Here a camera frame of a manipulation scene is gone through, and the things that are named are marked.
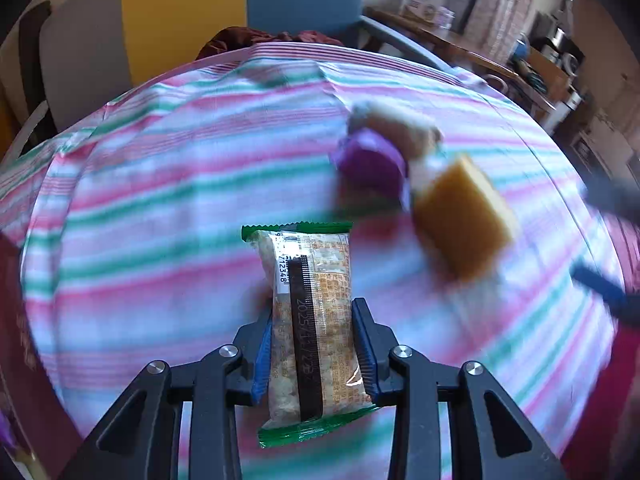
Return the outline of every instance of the snack package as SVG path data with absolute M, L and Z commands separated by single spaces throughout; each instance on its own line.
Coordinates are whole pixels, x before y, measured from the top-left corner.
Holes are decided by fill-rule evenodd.
M 242 228 L 273 283 L 271 418 L 258 433 L 263 447 L 325 434 L 374 409 L 353 347 L 349 228 Z

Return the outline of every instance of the table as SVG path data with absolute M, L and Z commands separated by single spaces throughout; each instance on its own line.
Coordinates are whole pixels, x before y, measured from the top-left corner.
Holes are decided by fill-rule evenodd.
M 81 434 L 149 361 L 199 360 L 255 320 L 271 292 L 242 225 L 348 220 L 353 296 L 429 359 L 483 362 L 560 454 L 614 333 L 569 268 L 622 274 L 553 140 L 500 94 L 402 59 L 289 43 L 228 54 L 127 92 L 0 174 L 0 229 L 22 250 L 38 357 Z M 372 98 L 432 116 L 437 157 L 473 157 L 510 204 L 522 233 L 482 280 L 447 280 L 409 211 L 340 179 L 328 154 Z M 393 409 L 267 450 L 266 410 L 237 414 L 245 478 L 386 478 Z
M 447 30 L 446 28 L 409 20 L 398 14 L 373 7 L 367 7 L 365 14 L 374 20 L 385 23 L 385 25 L 395 25 L 396 27 L 408 30 L 414 34 L 419 41 L 432 43 L 434 46 L 433 53 L 446 63 L 455 65 L 460 59 L 468 60 L 474 65 L 482 66 L 508 79 L 516 84 L 518 88 L 540 108 L 542 114 L 536 116 L 538 122 L 542 121 L 547 114 L 556 109 L 548 99 L 532 88 L 531 85 L 524 81 L 524 79 L 513 70 L 476 54 L 474 52 L 476 46 L 460 34 Z M 376 52 L 380 49 L 380 46 L 382 45 L 377 44 L 375 38 L 372 38 L 369 44 L 364 47 L 364 50 Z

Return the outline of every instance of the black label strip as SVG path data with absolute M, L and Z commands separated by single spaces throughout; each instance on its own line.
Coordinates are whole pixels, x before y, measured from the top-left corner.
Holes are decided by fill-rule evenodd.
M 322 378 L 311 273 L 306 256 L 288 261 L 293 347 L 296 354 L 300 421 L 322 416 Z

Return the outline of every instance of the purple object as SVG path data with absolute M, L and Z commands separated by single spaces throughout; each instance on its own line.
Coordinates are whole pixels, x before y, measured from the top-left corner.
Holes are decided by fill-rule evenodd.
M 336 168 L 362 187 L 400 199 L 406 179 L 406 162 L 385 137 L 363 128 L 346 137 L 332 153 Z
M 17 449 L 11 425 L 3 412 L 0 412 L 0 445 L 5 446 L 11 452 L 15 452 Z

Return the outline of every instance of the blurred toy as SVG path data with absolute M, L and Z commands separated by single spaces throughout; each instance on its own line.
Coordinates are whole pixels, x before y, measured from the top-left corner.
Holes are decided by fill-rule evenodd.
M 338 171 L 362 187 L 399 199 L 406 179 L 406 163 L 396 147 L 368 128 L 345 137 L 332 154 Z
M 15 452 L 18 447 L 11 425 L 2 411 L 0 411 L 0 446 L 4 446 L 9 452 Z
M 385 137 L 407 163 L 434 152 L 442 140 L 442 133 L 428 115 L 384 101 L 365 101 L 355 105 L 349 119 L 349 133 L 362 128 L 369 128 Z
M 413 209 L 416 228 L 431 239 L 460 280 L 490 270 L 519 231 L 506 200 L 468 156 L 415 191 Z

